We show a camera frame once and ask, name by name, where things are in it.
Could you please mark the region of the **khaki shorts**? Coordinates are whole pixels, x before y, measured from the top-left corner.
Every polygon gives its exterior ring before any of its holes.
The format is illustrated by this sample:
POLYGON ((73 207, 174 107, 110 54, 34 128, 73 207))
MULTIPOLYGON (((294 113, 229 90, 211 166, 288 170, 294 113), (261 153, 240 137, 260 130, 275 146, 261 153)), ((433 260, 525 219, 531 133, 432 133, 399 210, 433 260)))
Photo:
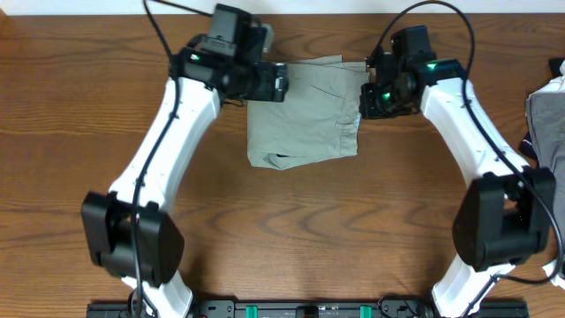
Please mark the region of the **khaki shorts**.
POLYGON ((287 170, 358 154, 363 62, 340 56, 288 64, 283 102, 249 102, 247 157, 253 167, 287 170))

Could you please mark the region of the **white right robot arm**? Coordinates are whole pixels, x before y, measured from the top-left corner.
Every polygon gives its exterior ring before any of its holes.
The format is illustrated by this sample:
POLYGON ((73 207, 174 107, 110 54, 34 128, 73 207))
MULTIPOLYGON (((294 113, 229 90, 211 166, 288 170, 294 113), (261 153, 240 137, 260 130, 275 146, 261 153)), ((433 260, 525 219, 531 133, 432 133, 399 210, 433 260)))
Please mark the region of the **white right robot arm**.
POLYGON ((376 77, 361 87, 362 116, 422 114, 443 138, 467 187, 452 227, 456 256, 431 290, 428 313, 511 316, 512 307, 481 302, 499 281, 514 280, 517 266, 546 249, 557 225, 550 209, 554 174, 531 167, 502 138, 454 58, 385 53, 367 58, 366 65, 376 77))

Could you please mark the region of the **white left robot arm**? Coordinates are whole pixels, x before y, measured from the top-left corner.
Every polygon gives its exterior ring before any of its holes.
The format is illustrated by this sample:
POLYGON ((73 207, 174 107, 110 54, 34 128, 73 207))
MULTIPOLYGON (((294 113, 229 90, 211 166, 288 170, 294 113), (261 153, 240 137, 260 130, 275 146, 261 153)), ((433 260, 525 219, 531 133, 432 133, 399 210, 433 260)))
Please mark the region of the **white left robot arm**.
POLYGON ((187 317, 193 293, 178 267, 185 240, 173 212, 194 151, 218 118, 222 102, 282 102, 289 88, 283 63, 237 61, 193 49, 170 59, 169 79, 154 122, 107 193, 81 206, 94 265, 131 286, 132 317, 187 317))

